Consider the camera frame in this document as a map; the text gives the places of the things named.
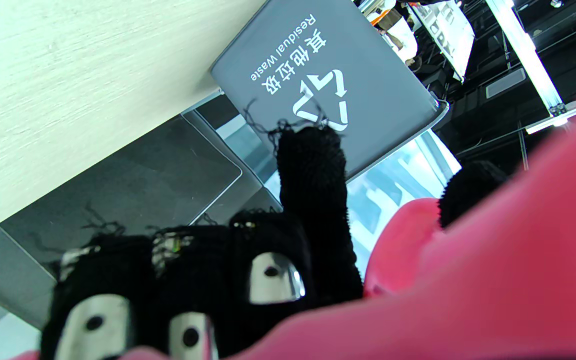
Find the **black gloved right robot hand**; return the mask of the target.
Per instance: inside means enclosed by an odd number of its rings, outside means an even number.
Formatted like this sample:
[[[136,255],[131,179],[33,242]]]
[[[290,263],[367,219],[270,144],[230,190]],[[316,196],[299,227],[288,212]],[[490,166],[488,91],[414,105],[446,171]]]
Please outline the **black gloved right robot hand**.
[[[98,224],[59,276],[39,360],[221,360],[297,313],[362,298],[346,158],[328,127],[275,129],[280,212],[241,210],[226,225],[124,235]]]

